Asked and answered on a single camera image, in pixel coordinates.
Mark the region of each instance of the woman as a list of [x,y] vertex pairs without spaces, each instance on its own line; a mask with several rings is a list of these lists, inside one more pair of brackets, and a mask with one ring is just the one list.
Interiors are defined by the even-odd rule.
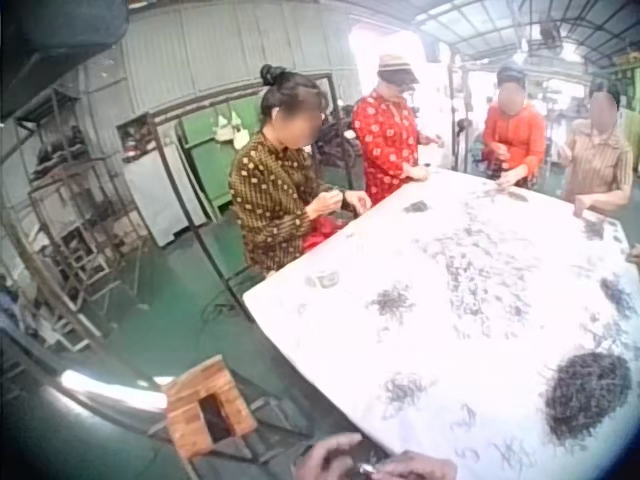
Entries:
[[269,87],[262,97],[262,129],[238,153],[229,188],[249,264],[269,274],[303,253],[319,219],[340,208],[361,215],[371,207],[364,192],[321,184],[303,147],[318,136],[326,94],[309,77],[264,65]]
[[484,156],[498,187],[533,188],[546,147],[544,117],[525,103],[525,74],[516,62],[498,70],[498,104],[487,112]]
[[589,90],[589,120],[571,125],[558,157],[569,167],[565,200],[576,216],[586,209],[608,214],[631,199],[633,151],[616,131],[620,91],[615,83],[598,82]]
[[415,115],[404,98],[417,83],[406,60],[382,55],[378,84],[353,111],[353,126],[362,145],[367,195],[374,205],[409,181],[429,177],[427,167],[418,165],[418,145],[441,139],[418,132]]

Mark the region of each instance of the red floral shirt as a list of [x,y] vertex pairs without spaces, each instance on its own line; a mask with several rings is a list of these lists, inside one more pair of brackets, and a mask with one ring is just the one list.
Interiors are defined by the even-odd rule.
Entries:
[[375,90],[358,102],[353,127],[362,144],[366,191],[374,205],[409,179],[402,164],[418,163],[418,128],[407,103],[390,102]]

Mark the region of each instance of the red cloth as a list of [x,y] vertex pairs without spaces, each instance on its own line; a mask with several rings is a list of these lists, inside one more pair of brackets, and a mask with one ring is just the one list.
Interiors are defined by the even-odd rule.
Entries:
[[373,205],[409,179],[402,164],[418,164],[418,128],[413,111],[402,100],[390,102],[375,90],[353,111],[353,128],[362,144],[366,191]]
[[345,227],[347,222],[333,217],[318,217],[313,221],[311,233],[302,239],[302,253],[313,250],[338,230]]
[[529,177],[535,176],[544,159],[546,148],[544,117],[530,104],[513,117],[502,113],[497,104],[489,107],[484,127],[484,153],[492,162],[494,153],[492,143],[501,143],[509,150],[510,158],[505,170],[511,170],[525,164],[529,168]]

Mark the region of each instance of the brown patterned shirt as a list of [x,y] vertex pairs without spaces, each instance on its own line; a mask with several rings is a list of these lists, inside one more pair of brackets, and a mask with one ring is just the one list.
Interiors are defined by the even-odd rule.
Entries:
[[229,174],[249,264],[266,274],[298,258],[312,229],[305,207],[334,188],[317,180],[304,150],[278,150],[262,133],[255,134]]
[[591,121],[576,120],[567,146],[572,153],[565,191],[567,201],[573,202],[576,195],[608,193],[632,185],[633,151],[617,130],[598,138]]

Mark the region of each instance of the patterned blouse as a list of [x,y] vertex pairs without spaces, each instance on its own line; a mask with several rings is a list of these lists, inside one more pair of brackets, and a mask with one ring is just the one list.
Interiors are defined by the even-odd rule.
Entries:
[[416,119],[404,100],[390,102],[374,90],[356,105],[353,127],[362,144],[367,194],[377,205],[410,181],[400,177],[403,163],[418,163]]
[[317,180],[304,150],[278,150],[257,133],[238,152],[229,189],[247,260],[266,274],[302,254],[302,240],[312,230],[305,207],[335,187]]

